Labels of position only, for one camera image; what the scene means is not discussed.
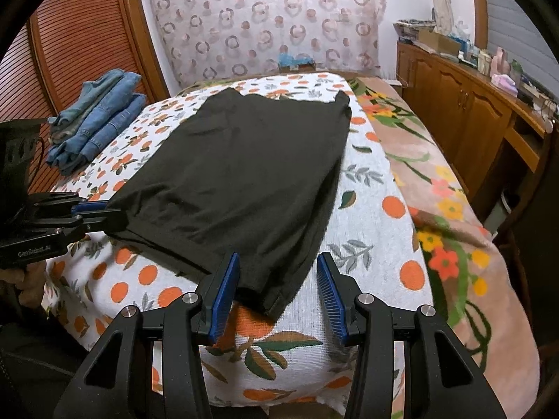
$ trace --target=human hand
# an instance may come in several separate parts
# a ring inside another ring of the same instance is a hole
[[[0,280],[21,290],[19,301],[22,306],[36,308],[41,305],[45,293],[45,270],[46,261],[31,263],[26,270],[0,269]]]

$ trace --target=wardrobe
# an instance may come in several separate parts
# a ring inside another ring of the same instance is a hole
[[[110,69],[142,75],[136,89],[153,103],[169,97],[140,0],[45,0],[0,63],[0,121],[46,118],[78,97],[82,83]],[[49,127],[40,136],[48,149]],[[31,164],[40,162],[40,146]],[[48,191],[59,174],[42,164],[29,192]]]

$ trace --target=person's leg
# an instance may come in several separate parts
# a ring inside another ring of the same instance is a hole
[[[65,329],[49,321],[41,329],[15,323],[0,327],[0,377],[4,389],[11,386],[18,393],[30,419],[52,419],[58,400],[87,355]],[[17,417],[26,418],[23,411]]]

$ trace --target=silver screw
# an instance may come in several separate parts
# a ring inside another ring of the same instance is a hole
[[[362,304],[372,304],[372,302],[375,300],[375,297],[371,295],[371,293],[361,293],[359,296],[357,296],[357,299]]]
[[[198,295],[196,293],[187,293],[182,297],[182,302],[185,304],[194,304],[198,301]]]
[[[425,304],[424,306],[421,306],[420,310],[421,313],[423,313],[423,315],[425,315],[426,317],[432,317],[433,315],[435,315],[435,308],[433,306]]]
[[[136,308],[134,306],[126,306],[124,309],[120,311],[120,315],[126,318],[130,318],[136,315]]]

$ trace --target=bed sheet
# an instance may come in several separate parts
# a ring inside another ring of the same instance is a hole
[[[387,304],[415,310],[432,304],[427,267],[390,164],[378,136],[347,82],[315,73],[212,85],[147,107],[85,170],[55,191],[108,199],[146,163],[171,131],[212,94],[232,86],[269,99],[350,96],[351,125],[335,206],[320,251],[330,251],[343,273]],[[181,160],[177,159],[177,168]],[[84,347],[91,348],[127,304],[164,307],[196,284],[133,246],[91,233],[48,262],[44,306]],[[224,335],[201,348],[209,399],[218,406],[317,401],[340,413],[347,405],[356,348],[340,347],[320,304],[314,264],[293,302],[276,323],[235,304]],[[395,345],[394,395],[403,385],[403,347]],[[153,389],[161,392],[161,352],[156,346]],[[398,405],[395,414],[399,414]]]
[[[412,213],[435,308],[484,371],[507,417],[520,419],[536,399],[539,357],[501,254],[431,135],[394,89],[380,79],[349,83]]]

